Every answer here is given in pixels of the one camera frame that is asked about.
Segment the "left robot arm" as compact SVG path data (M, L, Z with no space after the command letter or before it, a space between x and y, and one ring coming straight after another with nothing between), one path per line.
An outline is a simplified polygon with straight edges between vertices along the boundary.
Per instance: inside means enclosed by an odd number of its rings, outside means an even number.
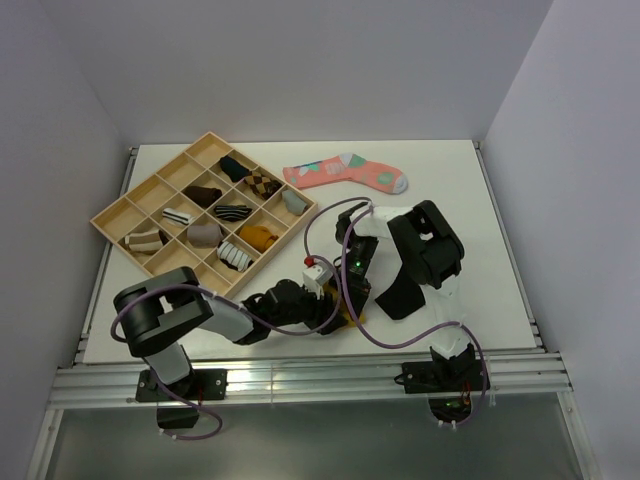
M190 267L128 287L113 304L112 338L149 366L152 378L172 399L183 399L194 389L195 372L180 339L197 328L248 346L275 331L287 335L289 325L304 325L302 336L328 335L348 325L340 302L329 293L316 294L285 279L234 303L205 289Z

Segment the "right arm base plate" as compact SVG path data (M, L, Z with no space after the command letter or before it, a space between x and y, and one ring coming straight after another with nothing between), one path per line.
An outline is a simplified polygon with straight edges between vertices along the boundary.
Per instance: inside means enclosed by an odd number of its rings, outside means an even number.
M479 360L431 360L405 362L394 382L406 394L481 392L490 386Z

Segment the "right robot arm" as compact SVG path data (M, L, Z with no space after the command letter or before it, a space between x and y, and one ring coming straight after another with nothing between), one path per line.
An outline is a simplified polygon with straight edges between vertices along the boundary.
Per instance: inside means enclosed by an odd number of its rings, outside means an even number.
M435 324L400 343L385 343L369 333L352 301L381 239L390 240L401 264L393 283L376 298L391 319L402 320L427 306ZM435 383L452 390L468 374L465 361L485 363L483 349L465 324L459 292L459 275L465 250L461 240L434 202L414 207L383 207L364 201L342 212L336 223L341 245L339 285L356 328L372 344L386 350L408 348L432 335L429 346Z

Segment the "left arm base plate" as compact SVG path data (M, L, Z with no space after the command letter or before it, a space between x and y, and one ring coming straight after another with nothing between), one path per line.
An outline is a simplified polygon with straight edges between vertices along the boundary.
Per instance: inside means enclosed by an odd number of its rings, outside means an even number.
M223 400L227 387L226 369L196 369L185 378L166 385L167 389L189 401ZM143 370L138 379L135 400L140 403L173 401L157 384L149 369Z

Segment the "mustard yellow sock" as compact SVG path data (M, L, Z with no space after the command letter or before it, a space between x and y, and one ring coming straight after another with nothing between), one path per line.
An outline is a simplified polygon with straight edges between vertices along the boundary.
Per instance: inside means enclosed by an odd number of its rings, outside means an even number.
M325 294L330 294L333 299L337 298L337 286L333 280L328 282L323 286L323 290ZM364 324L366 322L366 316L363 312L364 306L366 305L370 294L369 287L361 287L361 286L353 286L349 287L349 295L351 299L352 307L354 311L359 314L359 321ZM340 307L339 307L339 316L346 321L344 328L355 328L355 322L351 317L351 314L348 310L347 304L344 300L344 297L341 297Z

